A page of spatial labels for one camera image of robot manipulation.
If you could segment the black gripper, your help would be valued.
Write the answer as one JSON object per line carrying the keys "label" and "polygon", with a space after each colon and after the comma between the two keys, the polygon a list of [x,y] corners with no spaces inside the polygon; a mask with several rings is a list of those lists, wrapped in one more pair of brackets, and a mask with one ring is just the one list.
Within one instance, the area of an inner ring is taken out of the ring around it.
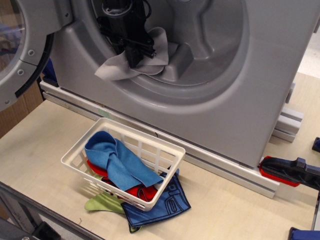
{"label": "black gripper", "polygon": [[125,51],[130,68],[135,68],[144,56],[156,56],[154,40],[145,29],[146,15],[142,10],[130,10],[120,16],[100,16],[100,31],[107,36],[117,55]]}

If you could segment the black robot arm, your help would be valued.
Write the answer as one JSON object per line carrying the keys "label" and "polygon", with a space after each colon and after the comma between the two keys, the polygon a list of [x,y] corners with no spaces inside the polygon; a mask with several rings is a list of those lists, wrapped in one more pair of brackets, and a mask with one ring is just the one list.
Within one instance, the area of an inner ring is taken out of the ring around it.
{"label": "black robot arm", "polygon": [[144,57],[156,55],[154,40],[145,29],[145,0],[104,0],[103,15],[97,17],[100,32],[108,38],[115,52],[125,53],[130,68]]}

